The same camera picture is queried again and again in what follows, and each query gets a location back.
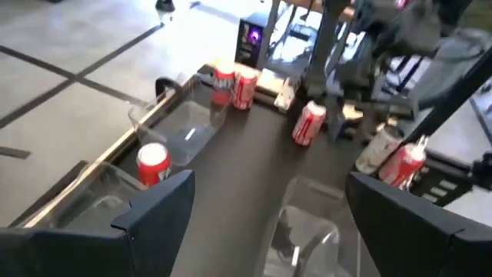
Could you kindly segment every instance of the black table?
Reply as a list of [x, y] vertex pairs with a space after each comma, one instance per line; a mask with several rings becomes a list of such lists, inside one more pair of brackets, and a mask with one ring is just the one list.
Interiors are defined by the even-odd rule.
[[[264, 105], [229, 111], [215, 137], [187, 166], [195, 171], [197, 188], [174, 276], [252, 276], [261, 249], [268, 247], [262, 245], [268, 219], [278, 212], [296, 175], [343, 191], [361, 147], [331, 143], [325, 134], [311, 147], [300, 147], [291, 138], [294, 124], [295, 118]], [[133, 176], [137, 150], [115, 163]], [[356, 276], [358, 232], [350, 216], [339, 227], [341, 264]], [[359, 258], [362, 276], [377, 274], [367, 250]]]

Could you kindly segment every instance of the metal frame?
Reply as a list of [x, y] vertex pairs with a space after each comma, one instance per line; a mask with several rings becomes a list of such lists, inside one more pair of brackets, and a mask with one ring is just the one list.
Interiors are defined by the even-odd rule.
[[[403, 64], [404, 61], [406, 61], [405, 64], [404, 64], [404, 65], [406, 65], [409, 62], [410, 58], [411, 58], [410, 56], [409, 57], [405, 57], [405, 60], [402, 61], [402, 64]], [[417, 70], [420, 68], [421, 63], [424, 61], [424, 59], [425, 59], [425, 57], [424, 56], [421, 56], [418, 59], [418, 61], [414, 65], [412, 65], [412, 68], [410, 69], [410, 71], [405, 75], [405, 77], [403, 78], [403, 80], [401, 81], [401, 83], [397, 85], [397, 87], [396, 87], [397, 92], [402, 93], [405, 90], [405, 88], [407, 87], [408, 82], [412, 79], [412, 77], [414, 77], [415, 72], [417, 72]]]
[[[262, 70], [267, 64], [267, 60], [268, 60], [267, 53], [268, 53], [268, 49], [270, 48], [270, 39], [271, 39], [271, 35], [273, 35], [274, 29], [275, 29], [275, 24], [277, 23], [277, 20], [278, 20], [278, 9], [280, 7], [281, 1], [282, 0], [272, 0], [270, 14], [268, 16], [268, 23], [267, 23], [267, 26], [263, 30], [263, 39], [261, 41], [260, 54], [258, 57], [256, 69]], [[294, 8], [296, 8], [295, 6], [299, 6], [299, 5], [304, 4], [304, 3], [302, 3], [303, 1], [305, 1], [305, 0], [300, 0], [300, 1], [284, 0], [284, 2], [291, 4], [291, 5], [294, 5]], [[325, 6], [323, 17], [325, 17], [325, 15], [327, 14], [326, 10], [327, 9]], [[311, 10], [311, 11], [312, 12], [319, 12], [319, 10], [317, 10], [314, 7], [313, 7], [313, 10]], [[338, 12], [337, 16], [339, 16], [339, 17], [337, 18], [337, 21], [339, 21], [339, 20], [342, 20], [344, 22], [350, 21], [353, 15], [354, 15], [354, 9], [352, 7], [346, 7], [341, 12]]]
[[447, 90], [447, 97], [409, 134], [406, 142], [434, 134], [491, 76], [492, 48], [489, 48], [467, 74]]
[[304, 81], [309, 90], [318, 91], [314, 94], [321, 94], [325, 90], [326, 76], [325, 65], [337, 38], [335, 33], [340, 17], [343, 16], [347, 8], [350, 8], [350, 0], [326, 1], [324, 12], [321, 17], [320, 28], [317, 30], [316, 43], [311, 54], [311, 59], [304, 76]]

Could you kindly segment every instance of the floor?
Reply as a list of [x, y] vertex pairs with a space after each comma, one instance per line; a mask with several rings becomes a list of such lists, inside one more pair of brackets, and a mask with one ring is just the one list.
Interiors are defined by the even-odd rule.
[[[0, 156], [0, 225], [126, 131], [128, 110], [152, 100], [157, 77], [185, 80], [213, 58], [233, 58], [239, 17], [254, 8], [251, 0], [247, 8], [227, 0], [190, 8], [180, 0], [162, 25], [154, 3], [0, 0], [0, 146], [31, 153]], [[483, 145], [473, 160], [490, 143], [468, 105], [433, 139], [454, 138], [451, 147], [437, 144], [457, 155]], [[469, 134], [478, 142], [468, 143]]]

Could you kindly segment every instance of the transparent container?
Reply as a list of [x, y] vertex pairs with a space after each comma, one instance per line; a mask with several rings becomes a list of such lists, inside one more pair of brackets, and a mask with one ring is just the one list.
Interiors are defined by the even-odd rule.
[[213, 88], [196, 76], [183, 87], [160, 78], [156, 89], [162, 93], [144, 107], [132, 107], [128, 117], [142, 145], [159, 142], [168, 149], [173, 165], [187, 165], [224, 124], [229, 104], [212, 101]]
[[281, 213], [267, 232], [270, 246], [263, 276], [350, 276], [338, 264], [342, 234], [330, 220], [343, 214], [342, 200], [341, 191], [310, 179], [293, 179]]
[[30, 222], [29, 227], [112, 234], [118, 230], [111, 227], [111, 221], [129, 211], [129, 201], [145, 189], [121, 169], [107, 162], [94, 162], [26, 223]]

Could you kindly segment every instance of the red and white can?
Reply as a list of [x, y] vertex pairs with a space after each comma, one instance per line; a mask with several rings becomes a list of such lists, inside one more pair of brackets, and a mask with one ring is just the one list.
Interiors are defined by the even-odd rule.
[[388, 185], [400, 188], [415, 172], [425, 159], [425, 147], [409, 143], [400, 147], [379, 171], [379, 179]]
[[384, 160], [393, 153], [403, 141], [403, 133], [392, 125], [384, 126], [371, 140], [355, 161], [358, 171], [365, 174], [376, 172]]
[[138, 175], [146, 186], [157, 185], [171, 173], [171, 155], [160, 143], [149, 143], [137, 154]]
[[241, 110], [251, 108], [257, 81], [258, 76], [252, 69], [244, 70], [236, 74], [236, 83], [232, 96], [232, 105], [235, 108]]
[[326, 117], [326, 108], [309, 102], [303, 109], [298, 123], [295, 125], [292, 137], [299, 145], [310, 145], [319, 133]]
[[214, 88], [215, 89], [225, 89], [232, 90], [234, 89], [234, 82], [236, 80], [235, 72], [234, 72], [234, 63], [233, 62], [219, 62], [215, 66], [214, 71]]

